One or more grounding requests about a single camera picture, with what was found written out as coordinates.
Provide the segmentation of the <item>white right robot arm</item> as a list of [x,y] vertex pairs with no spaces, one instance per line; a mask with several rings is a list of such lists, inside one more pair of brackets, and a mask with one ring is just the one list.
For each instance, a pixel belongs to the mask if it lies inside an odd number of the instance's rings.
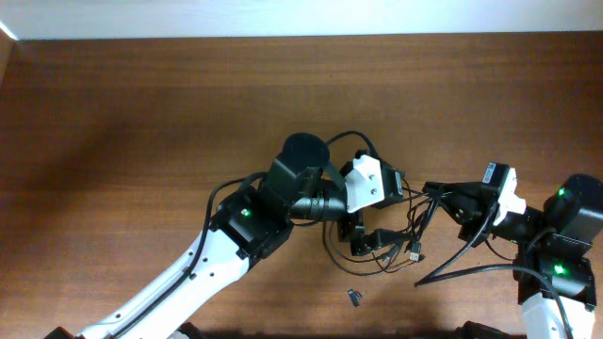
[[529,338],[591,337],[597,299],[595,274],[585,255],[602,231],[601,180],[573,174],[542,209],[527,206],[515,188],[513,173],[479,183],[426,183],[424,192],[432,193],[460,225],[462,252],[493,235],[516,244],[518,253],[509,264],[453,272],[442,264],[419,284],[510,270]]

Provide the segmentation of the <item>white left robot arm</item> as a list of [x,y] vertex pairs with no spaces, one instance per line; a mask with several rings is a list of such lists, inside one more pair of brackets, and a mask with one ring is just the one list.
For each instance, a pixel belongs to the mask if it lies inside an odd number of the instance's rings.
[[403,202],[403,171],[372,144],[342,169],[327,142],[293,134],[266,172],[234,181],[222,202],[210,199],[200,234],[169,268],[121,308],[79,332],[86,339],[196,338],[187,320],[209,299],[239,281],[289,238],[297,220],[337,221],[345,240],[376,250],[397,240],[391,232],[363,236],[351,221],[366,207]]

